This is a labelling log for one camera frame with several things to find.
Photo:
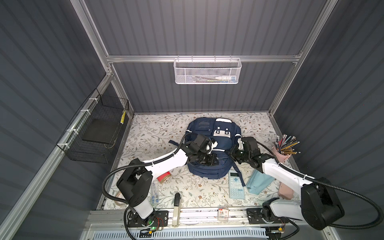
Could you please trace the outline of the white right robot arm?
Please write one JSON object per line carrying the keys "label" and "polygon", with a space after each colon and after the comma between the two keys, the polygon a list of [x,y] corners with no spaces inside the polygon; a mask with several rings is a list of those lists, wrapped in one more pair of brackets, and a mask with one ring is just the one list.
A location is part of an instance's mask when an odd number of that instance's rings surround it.
{"label": "white right robot arm", "polygon": [[226,151],[234,162],[247,163],[262,174],[273,177],[298,194],[298,201],[269,200],[264,206],[264,219],[286,217],[306,221],[316,230],[323,230],[345,215],[344,208],[329,181],[316,183],[312,177],[301,175],[279,162],[272,151],[261,153],[260,143],[253,137],[245,137]]}

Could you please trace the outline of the pink pencil cup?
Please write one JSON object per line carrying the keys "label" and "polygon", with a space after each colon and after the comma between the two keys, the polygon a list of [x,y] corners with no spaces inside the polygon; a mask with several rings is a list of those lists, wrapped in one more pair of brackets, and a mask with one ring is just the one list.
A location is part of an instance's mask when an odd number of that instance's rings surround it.
{"label": "pink pencil cup", "polygon": [[280,163],[285,163],[291,157],[291,155],[283,155],[283,154],[281,154],[278,151],[278,149],[276,149],[275,147],[272,148],[272,152],[274,153],[274,155],[276,156],[276,158],[278,159],[278,161]]}

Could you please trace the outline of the clear pen pouch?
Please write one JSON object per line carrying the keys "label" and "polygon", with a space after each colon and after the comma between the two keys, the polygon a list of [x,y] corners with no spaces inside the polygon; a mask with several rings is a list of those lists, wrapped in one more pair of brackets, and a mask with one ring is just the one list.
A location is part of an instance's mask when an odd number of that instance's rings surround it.
{"label": "clear pen pouch", "polygon": [[159,204],[159,181],[154,180],[151,186],[151,203],[153,206]]}

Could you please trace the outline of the red card box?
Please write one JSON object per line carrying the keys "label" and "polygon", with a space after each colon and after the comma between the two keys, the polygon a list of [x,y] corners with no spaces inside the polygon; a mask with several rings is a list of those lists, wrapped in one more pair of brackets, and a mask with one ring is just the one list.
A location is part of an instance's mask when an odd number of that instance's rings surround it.
{"label": "red card box", "polygon": [[169,179],[171,177],[171,173],[170,172],[166,172],[162,175],[160,175],[159,177],[157,177],[157,180],[159,181],[160,184],[163,184],[167,179]]}

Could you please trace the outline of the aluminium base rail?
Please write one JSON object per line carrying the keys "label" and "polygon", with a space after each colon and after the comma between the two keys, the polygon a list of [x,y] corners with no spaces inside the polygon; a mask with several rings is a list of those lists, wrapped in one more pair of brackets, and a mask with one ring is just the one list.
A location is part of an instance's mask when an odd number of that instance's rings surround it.
{"label": "aluminium base rail", "polygon": [[[263,218],[261,206],[250,207],[228,207],[229,221],[221,223],[218,221],[218,207],[215,208],[181,208],[180,224],[177,228],[202,227],[209,228],[223,226],[274,226],[285,228],[288,223],[284,218],[278,217],[274,221],[267,221]],[[128,211],[125,214],[125,222],[129,228],[146,229],[151,233],[158,233],[171,229],[174,209],[157,209],[148,220],[142,220],[139,214]]]}

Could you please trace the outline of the small clear staples box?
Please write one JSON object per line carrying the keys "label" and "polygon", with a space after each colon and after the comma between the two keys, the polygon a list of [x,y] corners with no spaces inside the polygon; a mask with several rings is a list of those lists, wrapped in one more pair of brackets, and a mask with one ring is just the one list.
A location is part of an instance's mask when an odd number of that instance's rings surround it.
{"label": "small clear staples box", "polygon": [[229,208],[226,206],[218,207],[218,221],[221,223],[227,223],[229,221]]}

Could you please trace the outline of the teal pencil case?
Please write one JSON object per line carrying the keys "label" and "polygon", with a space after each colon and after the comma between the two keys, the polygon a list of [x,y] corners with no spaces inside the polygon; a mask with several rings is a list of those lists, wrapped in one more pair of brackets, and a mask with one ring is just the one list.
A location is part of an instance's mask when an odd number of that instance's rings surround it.
{"label": "teal pencil case", "polygon": [[252,195],[259,195],[265,188],[267,188],[275,178],[254,170],[250,179],[246,184],[248,192]]}

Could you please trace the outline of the light blue calculator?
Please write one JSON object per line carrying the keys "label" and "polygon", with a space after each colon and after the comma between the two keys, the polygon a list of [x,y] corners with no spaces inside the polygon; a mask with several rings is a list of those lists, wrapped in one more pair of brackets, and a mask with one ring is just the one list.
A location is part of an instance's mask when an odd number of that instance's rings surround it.
{"label": "light blue calculator", "polygon": [[241,182],[240,175],[234,170],[230,170],[228,174],[230,198],[235,200],[244,200],[245,191]]}

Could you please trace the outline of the pink pencil case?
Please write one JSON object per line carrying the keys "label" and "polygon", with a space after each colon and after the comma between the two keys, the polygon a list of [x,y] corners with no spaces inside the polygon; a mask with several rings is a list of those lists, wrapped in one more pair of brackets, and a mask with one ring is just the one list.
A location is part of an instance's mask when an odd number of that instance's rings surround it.
{"label": "pink pencil case", "polygon": [[292,200],[294,197],[294,190],[284,183],[280,183],[278,195],[285,200]]}

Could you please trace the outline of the black and cream stapler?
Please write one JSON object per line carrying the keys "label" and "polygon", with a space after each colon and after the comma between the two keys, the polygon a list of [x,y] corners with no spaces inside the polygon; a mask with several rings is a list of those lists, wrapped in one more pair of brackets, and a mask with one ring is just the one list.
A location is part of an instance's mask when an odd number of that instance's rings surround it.
{"label": "black and cream stapler", "polygon": [[180,193],[176,193],[174,198],[174,210],[173,210],[173,218],[172,218],[173,228],[177,228],[179,226],[180,214],[181,214],[181,195]]}

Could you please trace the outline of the bundle of coloured pencils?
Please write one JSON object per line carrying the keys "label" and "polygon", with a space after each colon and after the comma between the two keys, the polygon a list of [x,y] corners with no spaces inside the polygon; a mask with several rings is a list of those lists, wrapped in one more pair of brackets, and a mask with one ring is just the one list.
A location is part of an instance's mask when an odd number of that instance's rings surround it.
{"label": "bundle of coloured pencils", "polygon": [[295,136],[289,136],[283,134],[282,136],[277,136],[274,143],[274,150],[276,150],[281,155],[297,155],[300,154],[300,151],[296,150],[297,145],[300,141],[297,140]]}

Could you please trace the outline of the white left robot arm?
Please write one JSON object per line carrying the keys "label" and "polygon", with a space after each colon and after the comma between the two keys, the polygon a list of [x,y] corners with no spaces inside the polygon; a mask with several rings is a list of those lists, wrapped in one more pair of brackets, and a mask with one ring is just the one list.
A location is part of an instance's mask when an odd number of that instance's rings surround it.
{"label": "white left robot arm", "polygon": [[168,154],[149,162],[138,159],[126,166],[117,181],[117,187],[128,207],[136,212],[144,222],[155,217],[155,210],[147,199],[153,181],[175,168],[189,163],[213,165],[218,162],[213,153],[218,143],[213,138],[201,134],[187,133],[177,148]]}

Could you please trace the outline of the navy blue student backpack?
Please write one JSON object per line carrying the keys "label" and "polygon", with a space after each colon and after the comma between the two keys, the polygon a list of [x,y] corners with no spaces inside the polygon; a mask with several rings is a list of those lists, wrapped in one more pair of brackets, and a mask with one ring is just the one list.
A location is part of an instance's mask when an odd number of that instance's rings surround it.
{"label": "navy blue student backpack", "polygon": [[[198,118],[189,123],[186,133],[188,136],[185,137],[181,150],[185,152],[184,156],[187,157],[188,168],[192,174],[217,180],[225,177],[231,169],[234,169],[240,175],[243,187],[246,185],[241,171],[229,156],[230,150],[238,144],[238,139],[242,137],[241,128],[237,124],[223,118]],[[192,163],[192,155],[195,152],[192,149],[192,143],[199,134],[217,142],[212,153],[217,154],[218,165],[210,167]]]}

